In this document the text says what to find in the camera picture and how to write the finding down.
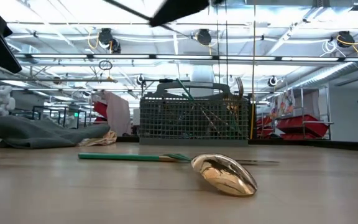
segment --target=ceiling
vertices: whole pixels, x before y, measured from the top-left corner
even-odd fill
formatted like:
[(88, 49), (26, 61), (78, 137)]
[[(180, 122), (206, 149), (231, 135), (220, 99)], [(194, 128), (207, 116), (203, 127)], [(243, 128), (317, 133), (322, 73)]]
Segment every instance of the ceiling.
[[(162, 0), (131, 0), (118, 2), (152, 17)], [(184, 17), (169, 26), (187, 37), (161, 27), (150, 28), (147, 21), (103, 0), (0, 0), (0, 15), (7, 21), (13, 34), (6, 38), (12, 50), (20, 54), (107, 54), (108, 50), (98, 45), (97, 34), (102, 28), (111, 28), (122, 49), (122, 54), (167, 54), (167, 55), (269, 55), (269, 56), (307, 56), (343, 57), (355, 53), (352, 47), (336, 48), (328, 43), (339, 31), (348, 30), (358, 43), (358, 11), (349, 7), (315, 8), (301, 6), (231, 4), (227, 7), (205, 9), (197, 14)], [(255, 23), (255, 49), (253, 20)], [(212, 47), (201, 45), (194, 37), (199, 29), (209, 29)], [(136, 78), (143, 74), (147, 78), (185, 78), (190, 77), (194, 67), (208, 64), (212, 66), (216, 82), (226, 82), (226, 75), (241, 77), (244, 89), (252, 88), (252, 65), (228, 62), (194, 60), (128, 60), (114, 59), (109, 71), (98, 67), (100, 60), (86, 61), (89, 66), (80, 65), (84, 60), (47, 60), (37, 59), (38, 64), (30, 66), (25, 61), (23, 71), (16, 74), (36, 78), (79, 78), (105, 79), (111, 77), (117, 83), (109, 82), (67, 82), (61, 85), (31, 83), (45, 88), (78, 88), (140, 90)], [(322, 66), (318, 63), (283, 63), (255, 66), (255, 90), (268, 88), (267, 80), (272, 76), (281, 78), (284, 83), (293, 82)], [(157, 83), (150, 85), (154, 90)], [(47, 95), (54, 92), (44, 91)], [(139, 102), (127, 93), (122, 97), (131, 102)]]

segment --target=white figurine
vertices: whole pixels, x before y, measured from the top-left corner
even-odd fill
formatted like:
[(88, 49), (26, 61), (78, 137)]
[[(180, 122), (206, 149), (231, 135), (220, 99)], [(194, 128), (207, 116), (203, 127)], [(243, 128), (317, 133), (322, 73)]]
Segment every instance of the white figurine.
[(7, 116), (16, 107), (15, 99), (11, 97), (11, 86), (0, 86), (0, 115)]

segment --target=gray cloth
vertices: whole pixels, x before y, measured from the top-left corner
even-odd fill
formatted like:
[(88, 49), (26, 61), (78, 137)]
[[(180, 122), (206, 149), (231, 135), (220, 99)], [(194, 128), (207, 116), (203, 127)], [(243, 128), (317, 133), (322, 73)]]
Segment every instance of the gray cloth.
[(102, 138), (110, 127), (94, 125), (81, 129), (65, 129), (52, 121), (32, 121), (17, 116), (0, 116), (0, 139), (3, 146), (19, 149), (72, 147), (86, 138)]

